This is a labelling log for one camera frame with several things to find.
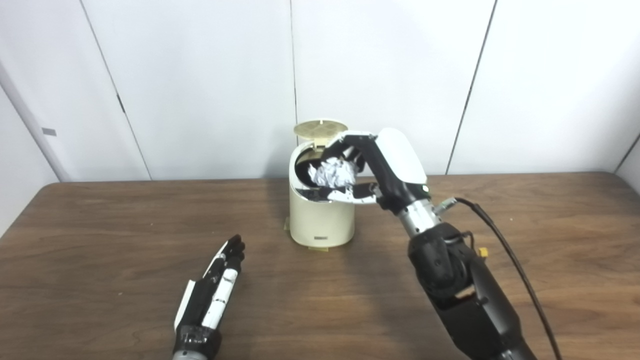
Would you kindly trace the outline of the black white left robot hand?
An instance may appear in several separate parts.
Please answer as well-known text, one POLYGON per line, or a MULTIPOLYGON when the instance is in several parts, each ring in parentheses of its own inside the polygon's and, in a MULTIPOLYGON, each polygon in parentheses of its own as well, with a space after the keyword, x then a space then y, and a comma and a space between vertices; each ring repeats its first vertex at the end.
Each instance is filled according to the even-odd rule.
POLYGON ((220 324, 238 276, 246 244, 238 234, 217 251, 205 273, 189 280, 174 318, 174 360, 214 360, 221 348, 220 324))

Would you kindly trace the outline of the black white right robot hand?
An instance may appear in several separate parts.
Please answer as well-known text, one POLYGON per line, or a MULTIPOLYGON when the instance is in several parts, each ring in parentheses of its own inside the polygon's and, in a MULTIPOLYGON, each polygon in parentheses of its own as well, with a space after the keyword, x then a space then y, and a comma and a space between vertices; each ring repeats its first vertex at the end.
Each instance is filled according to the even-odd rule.
POLYGON ((329 201, 377 203, 398 215, 415 202, 430 200, 421 160, 400 130, 339 132, 325 146, 321 160, 323 169, 336 160, 354 171, 346 183, 320 187, 329 201))

